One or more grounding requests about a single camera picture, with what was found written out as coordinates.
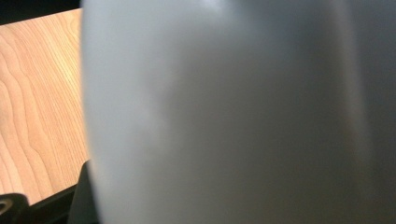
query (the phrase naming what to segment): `wood grain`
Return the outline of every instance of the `wood grain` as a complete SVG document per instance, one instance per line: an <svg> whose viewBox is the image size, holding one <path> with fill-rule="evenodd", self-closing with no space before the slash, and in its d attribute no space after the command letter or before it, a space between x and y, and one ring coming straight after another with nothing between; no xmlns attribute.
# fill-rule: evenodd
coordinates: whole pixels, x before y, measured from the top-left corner
<svg viewBox="0 0 396 224"><path fill-rule="evenodd" d="M0 194L36 203L78 180L79 25L73 10L0 26Z"/></svg>

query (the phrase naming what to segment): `wooden table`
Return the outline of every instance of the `wooden table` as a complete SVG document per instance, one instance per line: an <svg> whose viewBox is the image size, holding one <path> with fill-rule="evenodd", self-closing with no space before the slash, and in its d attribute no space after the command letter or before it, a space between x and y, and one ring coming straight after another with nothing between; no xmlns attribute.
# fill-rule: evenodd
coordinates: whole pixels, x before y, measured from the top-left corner
<svg viewBox="0 0 396 224"><path fill-rule="evenodd" d="M80 9L0 26L0 194L36 203L77 183L88 159Z"/></svg>

